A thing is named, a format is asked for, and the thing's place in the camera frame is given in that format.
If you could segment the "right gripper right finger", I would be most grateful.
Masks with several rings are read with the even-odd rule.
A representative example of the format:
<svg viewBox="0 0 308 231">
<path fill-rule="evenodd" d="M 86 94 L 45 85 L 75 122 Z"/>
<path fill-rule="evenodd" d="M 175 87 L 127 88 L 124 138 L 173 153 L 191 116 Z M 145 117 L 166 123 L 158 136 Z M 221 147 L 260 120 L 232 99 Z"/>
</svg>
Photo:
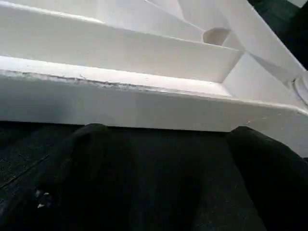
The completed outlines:
<svg viewBox="0 0 308 231">
<path fill-rule="evenodd" d="M 231 155 L 269 231 L 308 229 L 308 160 L 254 129 L 231 131 Z"/>
</svg>

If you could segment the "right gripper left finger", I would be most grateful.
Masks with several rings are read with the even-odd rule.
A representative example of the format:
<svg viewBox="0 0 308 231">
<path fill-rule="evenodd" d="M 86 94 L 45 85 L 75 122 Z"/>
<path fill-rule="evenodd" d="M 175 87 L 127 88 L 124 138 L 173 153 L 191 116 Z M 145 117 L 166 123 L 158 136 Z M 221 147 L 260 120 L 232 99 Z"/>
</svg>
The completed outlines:
<svg viewBox="0 0 308 231">
<path fill-rule="evenodd" d="M 109 130 L 88 124 L 64 140 L 27 180 L 14 205 L 16 231 L 80 231 Z"/>
</svg>

